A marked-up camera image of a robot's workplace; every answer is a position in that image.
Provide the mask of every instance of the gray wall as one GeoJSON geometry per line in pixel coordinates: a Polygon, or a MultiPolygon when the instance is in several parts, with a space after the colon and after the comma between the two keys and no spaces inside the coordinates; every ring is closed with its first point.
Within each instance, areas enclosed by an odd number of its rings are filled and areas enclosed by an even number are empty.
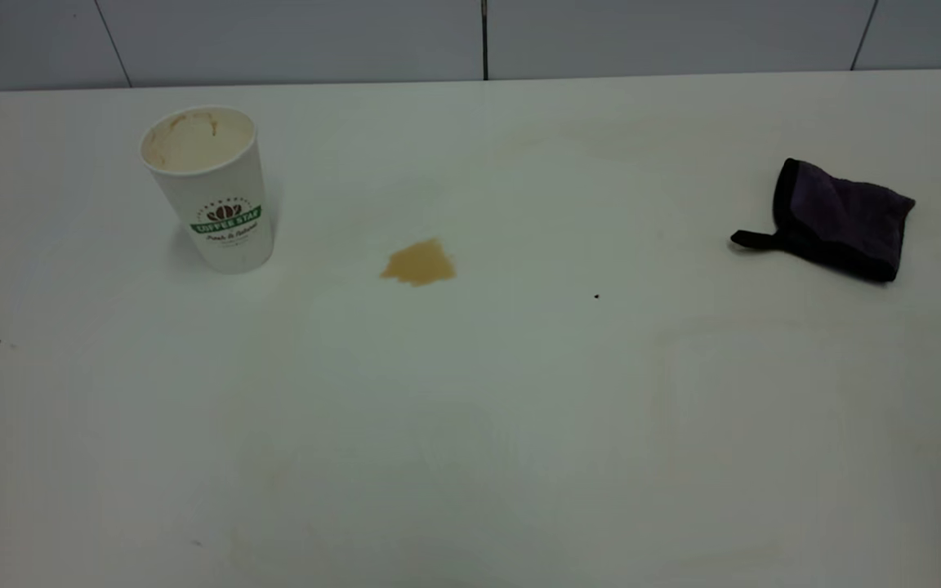
{"type": "Polygon", "coordinates": [[[0,90],[126,86],[93,0],[0,0],[0,90]]]}
{"type": "MultiPolygon", "coordinates": [[[[0,0],[0,90],[482,78],[481,0],[100,8],[0,0]]],[[[489,0],[487,33],[490,78],[941,67],[941,0],[489,0]]]]}
{"type": "Polygon", "coordinates": [[[100,0],[134,86],[481,79],[480,0],[100,0]]]}
{"type": "Polygon", "coordinates": [[[880,0],[856,69],[941,67],[941,0],[880,0]]]}
{"type": "Polygon", "coordinates": [[[492,0],[493,78],[849,69],[873,0],[492,0]]]}

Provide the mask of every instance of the dark cloth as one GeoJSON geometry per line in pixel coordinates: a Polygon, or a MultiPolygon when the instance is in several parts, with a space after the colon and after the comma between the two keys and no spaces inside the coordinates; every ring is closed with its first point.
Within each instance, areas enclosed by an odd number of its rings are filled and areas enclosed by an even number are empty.
{"type": "Polygon", "coordinates": [[[884,186],[833,178],[811,163],[788,159],[772,203],[776,234],[736,231],[732,241],[892,282],[914,204],[884,186]]]}

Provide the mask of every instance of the coffee spill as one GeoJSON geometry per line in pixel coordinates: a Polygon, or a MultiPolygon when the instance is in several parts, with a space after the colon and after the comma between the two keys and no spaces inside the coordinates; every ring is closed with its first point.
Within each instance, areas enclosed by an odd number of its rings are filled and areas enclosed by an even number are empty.
{"type": "Polygon", "coordinates": [[[456,278],[456,269],[445,256],[441,242],[431,238],[393,254],[380,278],[397,278],[401,283],[419,287],[440,279],[456,278]]]}

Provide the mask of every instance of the black loop strap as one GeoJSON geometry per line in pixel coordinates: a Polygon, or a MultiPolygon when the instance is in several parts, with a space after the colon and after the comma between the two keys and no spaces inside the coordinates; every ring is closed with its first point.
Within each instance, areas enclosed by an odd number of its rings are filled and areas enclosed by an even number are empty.
{"type": "Polygon", "coordinates": [[[735,231],[732,243],[747,249],[782,249],[783,241],[778,235],[761,234],[753,231],[735,231]]]}

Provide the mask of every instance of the white paper cup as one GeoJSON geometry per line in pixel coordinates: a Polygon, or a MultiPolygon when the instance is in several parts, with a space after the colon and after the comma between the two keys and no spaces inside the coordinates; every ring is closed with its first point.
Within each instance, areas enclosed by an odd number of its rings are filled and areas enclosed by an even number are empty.
{"type": "Polygon", "coordinates": [[[140,160],[210,267],[242,273],[268,260],[274,241],[248,116],[220,105],[175,112],[147,130],[140,160]]]}

